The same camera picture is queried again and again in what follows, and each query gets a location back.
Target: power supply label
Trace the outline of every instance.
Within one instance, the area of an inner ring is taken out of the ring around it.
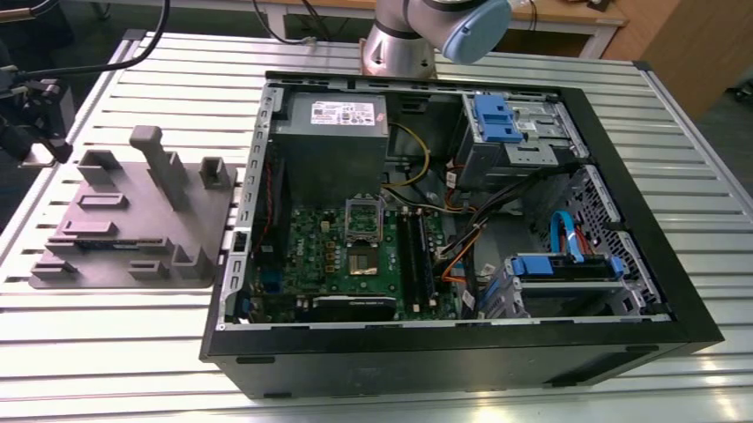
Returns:
[[[317,101],[311,106],[314,125],[374,126],[374,105],[371,103],[343,103]]]

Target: slotted aluminum table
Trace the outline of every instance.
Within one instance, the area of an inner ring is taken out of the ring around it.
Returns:
[[[123,41],[114,60],[148,41]],[[353,44],[294,47],[170,33],[139,66],[100,77],[71,133],[75,159],[88,148],[108,148],[120,160],[139,160],[127,139],[146,124],[163,128],[163,143],[183,162],[222,155],[243,165],[265,71],[357,73],[358,54]],[[0,238],[0,419],[753,419],[752,202],[653,73],[632,63],[516,55],[473,66],[438,58],[438,72],[445,79],[586,92],[727,342],[589,389],[250,401],[198,360],[209,289],[30,287],[30,269],[80,181],[68,164],[43,171]]]

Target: wooden cabinet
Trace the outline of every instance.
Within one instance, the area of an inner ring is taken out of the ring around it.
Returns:
[[[604,59],[649,62],[699,118],[753,64],[752,0],[617,0],[629,18]]]

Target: green motherboard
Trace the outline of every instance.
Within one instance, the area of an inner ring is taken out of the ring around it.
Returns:
[[[433,307],[418,307],[403,301],[401,276],[399,212],[353,207],[347,227],[346,209],[294,208],[290,247],[277,297],[293,295],[386,296],[397,300],[394,320],[441,320],[456,318],[457,295],[443,286]],[[423,214],[426,240],[431,251],[443,245],[441,216]],[[347,234],[377,233],[381,241],[354,241]],[[271,322],[295,321],[289,307],[275,307],[275,295],[265,295]]]

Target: ram slot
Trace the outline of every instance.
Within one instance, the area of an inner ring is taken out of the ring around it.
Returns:
[[[421,311],[415,284],[419,278],[419,267],[414,252],[411,215],[407,210],[403,210],[398,217],[398,253],[401,254],[402,303],[407,312]]]
[[[413,231],[418,238],[415,242],[415,256],[418,258],[417,266],[418,266],[418,273],[419,278],[415,280],[415,283],[419,287],[419,300],[421,304],[427,305],[429,307],[437,306],[437,301],[434,300],[434,294],[437,290],[434,288],[434,276],[431,274],[431,252],[429,251],[429,234],[426,233],[426,224],[423,222],[423,214],[413,216]]]

